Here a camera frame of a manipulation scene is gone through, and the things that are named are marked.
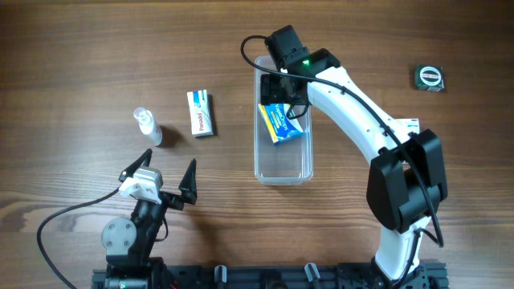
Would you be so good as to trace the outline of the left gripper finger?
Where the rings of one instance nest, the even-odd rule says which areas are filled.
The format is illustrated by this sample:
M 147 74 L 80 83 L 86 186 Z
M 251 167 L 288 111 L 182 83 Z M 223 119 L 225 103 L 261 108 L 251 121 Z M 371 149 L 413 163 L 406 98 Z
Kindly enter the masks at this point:
M 197 161 L 193 159 L 182 178 L 178 189 L 181 191 L 182 200 L 185 203 L 195 205 L 198 199 L 197 182 L 196 182 Z
M 131 165 L 125 168 L 119 176 L 119 181 L 125 181 L 128 177 L 133 177 L 133 174 L 141 167 L 148 167 L 152 159 L 153 150 L 146 149 Z

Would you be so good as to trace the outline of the blue VapoDrops box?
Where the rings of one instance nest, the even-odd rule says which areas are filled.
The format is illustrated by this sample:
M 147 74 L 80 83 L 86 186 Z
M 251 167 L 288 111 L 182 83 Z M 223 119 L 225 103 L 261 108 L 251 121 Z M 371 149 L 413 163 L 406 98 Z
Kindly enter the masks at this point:
M 280 145 L 304 134 L 299 121 L 288 118 L 290 108 L 290 104 L 258 104 L 260 115 L 273 145 Z

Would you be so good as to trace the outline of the small clear spray bottle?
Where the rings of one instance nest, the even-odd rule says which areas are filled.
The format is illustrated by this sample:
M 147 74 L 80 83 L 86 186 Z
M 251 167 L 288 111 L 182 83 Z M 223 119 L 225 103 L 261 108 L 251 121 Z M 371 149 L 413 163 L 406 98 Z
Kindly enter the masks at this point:
M 159 146 L 163 140 L 163 134 L 151 111 L 147 108 L 136 108 L 133 116 L 141 132 L 151 140 L 154 146 Z

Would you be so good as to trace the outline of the white Panadol box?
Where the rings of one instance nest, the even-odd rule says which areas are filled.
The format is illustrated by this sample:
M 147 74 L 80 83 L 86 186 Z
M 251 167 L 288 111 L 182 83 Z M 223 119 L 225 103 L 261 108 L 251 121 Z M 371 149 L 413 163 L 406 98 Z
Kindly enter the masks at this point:
M 187 92 L 190 109 L 191 132 L 194 137 L 214 134 L 207 90 Z

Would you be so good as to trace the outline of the white blue medicine box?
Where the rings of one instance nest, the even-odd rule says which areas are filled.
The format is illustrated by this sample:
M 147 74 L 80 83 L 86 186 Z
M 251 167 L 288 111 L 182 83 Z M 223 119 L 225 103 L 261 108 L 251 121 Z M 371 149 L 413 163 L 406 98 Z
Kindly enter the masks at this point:
M 408 128 L 411 132 L 419 134 L 420 133 L 420 122 L 418 118 L 410 118 L 410 119 L 396 119 L 396 121 Z

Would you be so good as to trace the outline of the green Zam-Buk ointment box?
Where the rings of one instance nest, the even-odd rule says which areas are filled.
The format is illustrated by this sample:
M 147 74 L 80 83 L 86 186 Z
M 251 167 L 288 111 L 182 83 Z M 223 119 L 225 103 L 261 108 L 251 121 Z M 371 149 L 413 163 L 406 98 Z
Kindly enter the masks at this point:
M 414 69 L 414 88 L 427 92 L 443 91 L 445 89 L 443 68 L 418 64 Z

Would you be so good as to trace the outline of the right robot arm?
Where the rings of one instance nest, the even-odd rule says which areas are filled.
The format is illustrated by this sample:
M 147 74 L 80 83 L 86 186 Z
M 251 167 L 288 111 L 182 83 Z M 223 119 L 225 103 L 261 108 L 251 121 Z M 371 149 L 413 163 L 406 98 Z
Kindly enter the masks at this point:
M 411 132 L 378 107 L 326 49 L 310 52 L 292 26 L 263 37 L 274 69 L 264 72 L 271 104 L 318 108 L 369 162 L 366 200 L 381 223 L 377 253 L 365 269 L 345 263 L 341 280 L 373 288 L 444 288 L 443 263 L 420 261 L 423 237 L 443 246 L 437 210 L 447 198 L 440 139 L 429 129 Z

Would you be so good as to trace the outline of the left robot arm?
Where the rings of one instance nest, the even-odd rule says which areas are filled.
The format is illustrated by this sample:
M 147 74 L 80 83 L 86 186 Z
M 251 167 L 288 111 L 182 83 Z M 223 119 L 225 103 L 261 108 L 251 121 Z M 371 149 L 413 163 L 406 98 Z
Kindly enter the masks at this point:
M 192 160 L 178 189 L 179 194 L 161 189 L 161 171 L 149 166 L 153 151 L 147 149 L 120 173 L 118 189 L 123 197 L 137 200 L 129 218 L 115 218 L 103 229 L 101 242 L 106 250 L 105 271 L 95 271 L 93 288 L 179 288 L 161 257 L 151 257 L 160 228 L 166 226 L 168 209 L 182 211 L 184 205 L 195 204 L 197 161 Z

